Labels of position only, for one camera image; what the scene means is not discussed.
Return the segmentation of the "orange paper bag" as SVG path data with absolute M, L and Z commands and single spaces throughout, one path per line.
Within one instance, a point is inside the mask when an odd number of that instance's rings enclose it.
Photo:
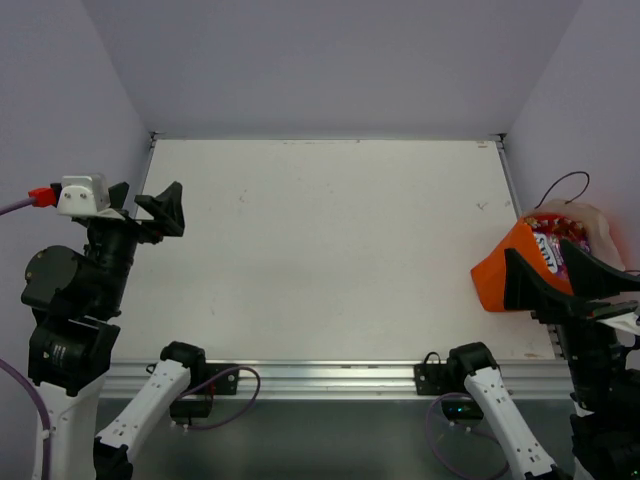
M 471 277 L 483 308 L 488 312 L 504 312 L 503 296 L 506 277 L 504 251 L 516 249 L 528 263 L 554 288 L 563 293 L 573 293 L 570 282 L 552 274 L 536 245 L 532 229 L 524 218 L 536 214 L 559 214 L 581 222 L 589 239 L 591 252 L 596 258 L 619 270 L 625 268 L 620 252 L 611 235 L 609 222 L 602 211 L 571 199 L 543 198 L 533 209 L 522 214 L 511 230 L 494 250 L 471 269 Z

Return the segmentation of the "purple Fox's candy bag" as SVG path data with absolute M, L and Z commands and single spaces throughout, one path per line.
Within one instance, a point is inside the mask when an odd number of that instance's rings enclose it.
M 568 281 L 569 277 L 561 252 L 561 241 L 568 240 L 581 249 L 591 252 L 589 239 L 584 229 L 561 227 L 559 230 L 533 230 L 532 233 L 548 270 L 565 281 Z

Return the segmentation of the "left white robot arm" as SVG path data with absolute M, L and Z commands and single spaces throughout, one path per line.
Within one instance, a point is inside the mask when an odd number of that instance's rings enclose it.
M 102 176 L 80 175 L 28 195 L 31 206 L 54 207 L 87 233 L 82 252 L 50 246 L 25 270 L 21 300 L 36 320 L 27 385 L 41 418 L 37 479 L 131 478 L 141 446 L 170 405 L 207 383 L 204 351 L 172 342 L 121 414 L 103 429 L 96 426 L 120 332 L 115 319 L 136 249 L 185 230 L 180 183 L 155 196 L 135 197 L 147 213 L 144 220 L 126 210 L 128 191 L 127 183 L 111 186 Z

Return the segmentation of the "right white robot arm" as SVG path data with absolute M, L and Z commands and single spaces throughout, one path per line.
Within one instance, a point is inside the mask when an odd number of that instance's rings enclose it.
M 639 333 L 639 304 L 612 298 L 639 289 L 636 275 L 617 270 L 574 243 L 561 252 L 573 292 L 551 286 L 514 248 L 504 252 L 504 307 L 523 310 L 558 330 L 578 411 L 571 415 L 576 469 L 591 479 L 639 476 L 639 372 L 627 356 L 639 346 L 622 345 L 618 331 Z M 498 364 L 476 342 L 450 351 L 445 379 L 479 405 L 516 479 L 564 479 L 566 473 L 540 446 L 513 402 Z

